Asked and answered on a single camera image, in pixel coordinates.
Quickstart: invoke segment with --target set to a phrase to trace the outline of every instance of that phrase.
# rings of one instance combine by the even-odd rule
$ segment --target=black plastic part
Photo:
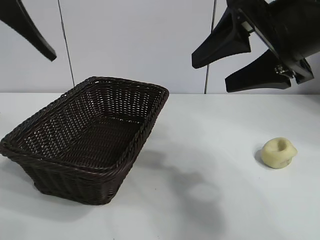
[[[53,61],[57,58],[55,50],[41,35],[21,0],[1,0],[0,20],[28,40],[49,60]]]
[[[234,11],[227,9],[214,31],[192,54],[192,66],[198,69],[227,56],[251,52],[249,36],[237,23]]]
[[[249,89],[287,89],[291,87],[288,76],[275,72],[279,64],[275,55],[267,50],[257,60],[228,76],[225,79],[226,91],[233,93]]]
[[[235,20],[232,21],[233,29],[241,32],[241,27],[238,26],[248,23],[270,50],[268,56],[262,55],[248,67],[229,76],[226,79],[228,92],[256,88],[284,89],[288,87],[289,80],[281,80],[282,77],[295,77],[298,84],[314,78],[306,57],[320,51],[320,0],[275,0],[270,4],[264,0],[226,1],[226,13],[231,13]],[[224,24],[217,32],[223,33],[229,28],[228,24]],[[247,34],[250,34],[252,29],[247,29]],[[228,37],[222,39],[223,35],[215,35],[215,32],[216,29],[210,35],[210,41],[206,40],[206,44],[196,50],[197,54],[192,55],[193,66],[205,66],[230,56],[229,53],[240,53],[238,46],[248,43],[246,38],[238,37],[237,44],[229,44]],[[277,71],[278,67],[285,69],[285,73]]]

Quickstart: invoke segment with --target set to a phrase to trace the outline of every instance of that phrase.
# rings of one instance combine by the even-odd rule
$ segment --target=woven texture
[[[91,77],[0,142],[42,193],[102,205],[116,195],[168,99],[164,87]]]

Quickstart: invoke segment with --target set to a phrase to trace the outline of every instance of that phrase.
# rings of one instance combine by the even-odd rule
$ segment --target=foam object
[[[282,169],[291,163],[297,153],[297,149],[288,139],[277,137],[263,146],[261,158],[267,166],[273,169]]]

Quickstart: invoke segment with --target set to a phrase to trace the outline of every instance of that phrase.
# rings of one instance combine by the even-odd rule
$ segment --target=white wall
[[[77,83],[112,76],[203,93],[191,54],[209,35],[213,0],[60,0]]]
[[[34,24],[55,49],[50,62],[0,21],[0,92],[61,93],[73,87],[56,0],[22,1]]]
[[[226,8],[226,0],[217,0],[215,25],[219,22]],[[268,49],[255,33],[250,36],[250,45],[251,53],[226,57],[210,64],[207,86],[209,94],[226,93],[225,78],[256,60]],[[320,53],[309,57],[307,60],[312,67],[315,76],[314,80],[300,85],[297,85],[295,80],[293,80],[291,81],[292,87],[285,90],[253,89],[237,92],[237,94],[320,94]]]

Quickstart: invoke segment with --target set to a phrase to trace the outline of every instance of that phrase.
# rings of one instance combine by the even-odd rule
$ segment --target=wicker basket
[[[0,142],[43,194],[83,204],[116,195],[168,99],[164,87],[91,77]]]

